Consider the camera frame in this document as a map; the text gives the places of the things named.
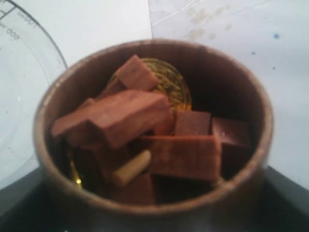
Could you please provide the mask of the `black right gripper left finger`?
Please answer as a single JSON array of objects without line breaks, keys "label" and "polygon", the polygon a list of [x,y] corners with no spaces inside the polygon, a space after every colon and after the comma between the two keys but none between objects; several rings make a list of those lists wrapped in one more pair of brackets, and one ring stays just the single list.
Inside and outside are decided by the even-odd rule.
[{"label": "black right gripper left finger", "polygon": [[0,191],[2,232],[65,232],[39,168]]}]

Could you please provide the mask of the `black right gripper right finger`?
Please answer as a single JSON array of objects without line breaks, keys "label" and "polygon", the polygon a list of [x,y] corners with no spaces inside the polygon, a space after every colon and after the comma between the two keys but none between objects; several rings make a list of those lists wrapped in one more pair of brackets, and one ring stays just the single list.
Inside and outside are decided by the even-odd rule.
[{"label": "black right gripper right finger", "polygon": [[309,230],[309,191],[272,167],[246,232],[307,232]]}]

